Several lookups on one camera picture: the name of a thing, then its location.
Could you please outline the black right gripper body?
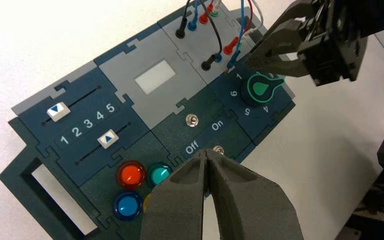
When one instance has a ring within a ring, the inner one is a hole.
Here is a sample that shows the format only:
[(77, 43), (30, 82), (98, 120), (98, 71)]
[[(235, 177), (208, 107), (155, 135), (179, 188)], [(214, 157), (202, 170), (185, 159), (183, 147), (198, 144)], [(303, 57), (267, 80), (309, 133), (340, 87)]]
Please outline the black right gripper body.
[(316, 86), (357, 79), (367, 46), (347, 0), (313, 0), (297, 56)]

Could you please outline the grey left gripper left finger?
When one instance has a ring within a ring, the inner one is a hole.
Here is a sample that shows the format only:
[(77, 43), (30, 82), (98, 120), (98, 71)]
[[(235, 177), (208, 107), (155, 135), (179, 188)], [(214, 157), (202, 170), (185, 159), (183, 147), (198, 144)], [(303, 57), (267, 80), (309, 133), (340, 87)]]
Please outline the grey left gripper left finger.
[(200, 150), (151, 191), (140, 239), (202, 239), (207, 181), (207, 151)]

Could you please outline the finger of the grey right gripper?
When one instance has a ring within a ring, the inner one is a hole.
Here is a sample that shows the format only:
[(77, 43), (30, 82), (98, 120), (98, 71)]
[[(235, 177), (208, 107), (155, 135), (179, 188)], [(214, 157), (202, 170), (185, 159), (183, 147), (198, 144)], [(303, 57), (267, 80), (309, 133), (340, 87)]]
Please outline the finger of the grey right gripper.
[(272, 73), (290, 77), (303, 77), (309, 75), (309, 71), (301, 60), (290, 60), (286, 55), (255, 55), (246, 60), (248, 67), (264, 73)]
[(278, 17), (250, 51), (252, 55), (279, 55), (297, 52), (314, 32), (317, 0), (295, 0)]

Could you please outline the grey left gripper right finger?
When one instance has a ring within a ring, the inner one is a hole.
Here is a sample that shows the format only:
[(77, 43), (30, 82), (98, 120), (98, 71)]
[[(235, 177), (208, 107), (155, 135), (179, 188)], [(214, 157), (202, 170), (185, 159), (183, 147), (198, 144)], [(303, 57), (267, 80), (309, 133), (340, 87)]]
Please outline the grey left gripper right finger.
[(208, 190), (223, 240), (302, 240), (297, 212), (275, 182), (213, 150)]

